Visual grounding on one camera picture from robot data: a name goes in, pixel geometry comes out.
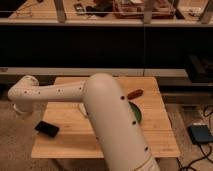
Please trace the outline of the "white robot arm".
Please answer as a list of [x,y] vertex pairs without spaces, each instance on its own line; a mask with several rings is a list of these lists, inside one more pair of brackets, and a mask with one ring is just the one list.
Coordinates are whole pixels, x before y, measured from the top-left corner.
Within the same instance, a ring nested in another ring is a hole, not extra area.
[[9,89],[8,98],[21,116],[32,112],[35,101],[80,102],[110,171],[160,171],[128,98],[109,74],[49,86],[27,75]]

